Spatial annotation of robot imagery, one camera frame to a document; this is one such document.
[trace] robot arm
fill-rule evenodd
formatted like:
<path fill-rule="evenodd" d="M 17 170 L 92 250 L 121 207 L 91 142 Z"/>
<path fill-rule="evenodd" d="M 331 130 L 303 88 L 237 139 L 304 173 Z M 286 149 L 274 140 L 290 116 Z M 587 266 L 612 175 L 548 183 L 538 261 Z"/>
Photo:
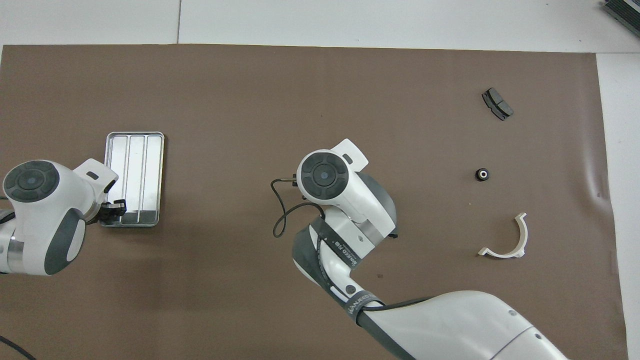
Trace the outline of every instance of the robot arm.
<path fill-rule="evenodd" d="M 396 207 L 372 177 L 364 155 L 345 139 L 305 156 L 302 194 L 330 205 L 293 245 L 298 269 L 359 326 L 401 359 L 566 359 L 540 331 L 493 295 L 456 291 L 386 306 L 350 277 L 363 258 L 396 233 Z"/>
<path fill-rule="evenodd" d="M 11 170 L 3 182 L 13 211 L 0 211 L 0 272 L 52 275 L 65 268 L 117 179 L 93 159 L 75 170 L 45 160 Z"/>

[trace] black cable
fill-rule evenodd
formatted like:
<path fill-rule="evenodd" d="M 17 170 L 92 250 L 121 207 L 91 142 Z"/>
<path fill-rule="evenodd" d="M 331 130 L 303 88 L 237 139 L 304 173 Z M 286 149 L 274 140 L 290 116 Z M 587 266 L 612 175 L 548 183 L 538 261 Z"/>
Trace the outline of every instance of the black cable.
<path fill-rule="evenodd" d="M 313 202 L 301 202 L 298 205 L 295 205 L 293 208 L 287 210 L 287 208 L 284 206 L 284 201 L 282 201 L 282 198 L 280 196 L 280 194 L 278 193 L 278 191 L 276 190 L 275 186 L 273 186 L 275 183 L 278 182 L 284 182 L 286 180 L 283 179 L 275 179 L 271 182 L 271 189 L 273 190 L 273 193 L 276 194 L 276 197 L 278 198 L 278 201 L 280 202 L 280 207 L 282 207 L 282 216 L 280 216 L 280 218 L 278 218 L 278 220 L 276 221 L 275 225 L 273 226 L 273 236 L 275 238 L 279 238 L 284 234 L 284 231 L 287 229 L 287 216 L 289 216 L 289 214 L 291 214 L 294 210 L 299 209 L 303 206 L 313 206 L 316 209 L 318 209 L 318 211 L 320 211 L 320 217 L 324 219 L 324 210 L 320 207 L 320 205 L 313 203 Z M 280 222 L 282 223 L 282 230 L 276 234 L 276 228 L 278 227 L 278 225 L 280 225 Z"/>
<path fill-rule="evenodd" d="M 13 341 L 5 338 L 4 336 L 0 336 L 0 341 L 2 341 L 4 344 L 6 344 L 7 346 L 11 347 L 12 349 L 14 349 L 15 351 L 19 352 L 22 356 L 26 357 L 29 360 L 36 360 L 35 357 L 33 357 L 31 354 L 29 354 L 27 352 L 27 350 L 24 350 L 23 348 L 21 348 L 18 344 L 14 343 Z"/>

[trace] silver tray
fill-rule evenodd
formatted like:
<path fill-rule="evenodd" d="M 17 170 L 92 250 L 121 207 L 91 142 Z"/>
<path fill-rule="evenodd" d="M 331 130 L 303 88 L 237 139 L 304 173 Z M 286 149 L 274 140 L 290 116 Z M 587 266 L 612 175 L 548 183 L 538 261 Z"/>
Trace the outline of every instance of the silver tray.
<path fill-rule="evenodd" d="M 125 199 L 127 212 L 106 227 L 151 227 L 160 215 L 164 134 L 114 132 L 107 135 L 104 164 L 118 174 L 107 201 Z"/>

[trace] white plastic bracket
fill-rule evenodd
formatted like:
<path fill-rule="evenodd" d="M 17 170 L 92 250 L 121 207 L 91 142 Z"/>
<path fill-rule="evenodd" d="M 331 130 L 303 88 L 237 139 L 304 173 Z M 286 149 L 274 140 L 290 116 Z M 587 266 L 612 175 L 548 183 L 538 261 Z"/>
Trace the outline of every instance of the white plastic bracket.
<path fill-rule="evenodd" d="M 507 258 L 521 258 L 524 255 L 524 247 L 527 245 L 527 239 L 529 237 L 529 231 L 527 230 L 527 224 L 524 222 L 524 217 L 527 216 L 527 213 L 520 213 L 517 217 L 515 217 L 516 222 L 518 223 L 518 227 L 520 228 L 520 241 L 518 241 L 518 245 L 512 251 L 501 255 L 496 254 L 491 251 L 488 247 L 483 247 L 482 250 L 478 252 L 480 255 L 489 254 L 495 258 L 507 259 Z"/>

